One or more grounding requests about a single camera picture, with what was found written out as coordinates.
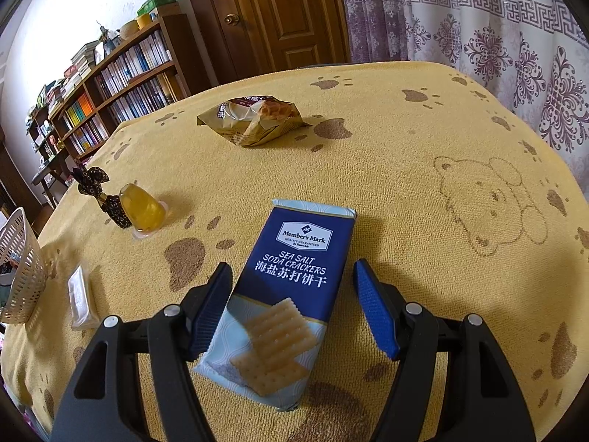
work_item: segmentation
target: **yellow container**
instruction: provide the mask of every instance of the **yellow container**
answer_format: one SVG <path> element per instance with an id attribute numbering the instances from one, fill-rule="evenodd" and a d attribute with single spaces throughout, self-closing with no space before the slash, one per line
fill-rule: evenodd
<path id="1" fill-rule="evenodd" d="M 126 184 L 119 194 L 129 221 L 140 234 L 157 231 L 166 219 L 166 208 L 145 189 Z"/>
<path id="2" fill-rule="evenodd" d="M 137 18 L 135 18 L 135 20 L 137 20 L 137 24 L 139 25 L 139 29 L 141 29 L 144 26 L 147 26 L 151 23 L 151 16 L 149 16 L 149 13 L 146 13 L 146 14 L 142 14 L 141 16 L 138 16 Z"/>
<path id="3" fill-rule="evenodd" d="M 138 31 L 139 31 L 139 23 L 137 23 L 137 20 L 128 21 L 127 23 L 125 23 L 121 27 L 121 38 L 123 40 L 128 40 L 134 34 L 136 34 Z"/>

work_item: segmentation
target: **curtain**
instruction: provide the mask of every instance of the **curtain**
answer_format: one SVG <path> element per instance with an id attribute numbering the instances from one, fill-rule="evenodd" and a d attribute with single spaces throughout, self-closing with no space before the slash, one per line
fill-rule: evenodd
<path id="1" fill-rule="evenodd" d="M 589 199 L 589 44 L 562 0 L 344 0 L 353 63 L 443 63 L 546 141 Z"/>

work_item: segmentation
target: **yellow tablecloth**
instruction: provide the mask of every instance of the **yellow tablecloth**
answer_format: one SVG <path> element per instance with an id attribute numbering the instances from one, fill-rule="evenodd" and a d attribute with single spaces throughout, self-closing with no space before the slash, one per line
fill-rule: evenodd
<path id="1" fill-rule="evenodd" d="M 262 147 L 232 145 L 202 111 L 274 95 L 313 125 Z M 93 159 L 117 194 L 137 180 L 166 201 L 166 227 L 134 240 L 72 186 L 39 241 L 49 279 L 31 320 L 7 331 L 2 373 L 50 429 L 92 331 L 70 329 L 67 280 L 83 262 L 101 318 L 146 318 L 204 283 L 219 261 L 237 276 L 272 198 L 353 207 L 346 271 L 301 408 L 277 413 L 193 380 L 219 442 L 368 440 L 395 365 L 373 342 L 350 281 L 378 276 L 434 314 L 482 315 L 503 347 L 538 438 L 589 368 L 589 208 L 567 166 L 484 88 L 433 63 L 318 67 L 239 81 L 120 126 Z M 445 359 L 422 437 L 434 434 Z M 148 363 L 145 408 L 163 439 Z"/>

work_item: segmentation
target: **cracker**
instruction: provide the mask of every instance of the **cracker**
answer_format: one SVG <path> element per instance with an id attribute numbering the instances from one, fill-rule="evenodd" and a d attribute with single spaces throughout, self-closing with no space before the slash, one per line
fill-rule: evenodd
<path id="1" fill-rule="evenodd" d="M 278 369 L 319 341 L 291 298 L 244 324 L 251 344 L 269 369 Z"/>
<path id="2" fill-rule="evenodd" d="M 268 369 L 253 351 L 230 360 L 246 384 L 260 397 L 266 397 L 308 376 L 308 369 L 294 360 L 278 369 Z"/>

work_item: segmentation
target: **white plastic basket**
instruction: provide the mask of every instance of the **white plastic basket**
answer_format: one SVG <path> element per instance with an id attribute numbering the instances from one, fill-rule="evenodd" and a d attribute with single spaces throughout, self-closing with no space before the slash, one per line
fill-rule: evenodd
<path id="1" fill-rule="evenodd" d="M 12 213 L 0 232 L 0 264 L 10 254 L 21 258 L 6 306 L 0 312 L 0 322 L 24 324 L 29 320 L 40 294 L 45 289 L 45 266 L 39 243 L 25 210 L 20 207 Z"/>

